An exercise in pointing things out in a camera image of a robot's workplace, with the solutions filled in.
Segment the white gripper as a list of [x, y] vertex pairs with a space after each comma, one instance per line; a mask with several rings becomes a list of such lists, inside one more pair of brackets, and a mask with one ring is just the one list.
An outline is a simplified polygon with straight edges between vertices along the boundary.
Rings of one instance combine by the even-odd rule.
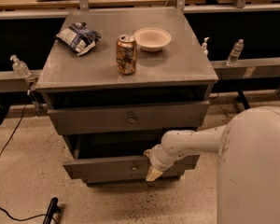
[[152, 149], [144, 151], [144, 155], [150, 159], [152, 166], [148, 168], [146, 182], [153, 182], [162, 176], [162, 172], [169, 169], [175, 162], [161, 145], [156, 145]]

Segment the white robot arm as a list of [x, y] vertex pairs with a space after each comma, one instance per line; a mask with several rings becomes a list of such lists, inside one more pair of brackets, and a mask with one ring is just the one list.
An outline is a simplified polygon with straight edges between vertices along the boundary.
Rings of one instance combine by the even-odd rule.
[[145, 151], [147, 181], [200, 151], [217, 156], [217, 224], [280, 224], [280, 107], [250, 108], [213, 129], [169, 131]]

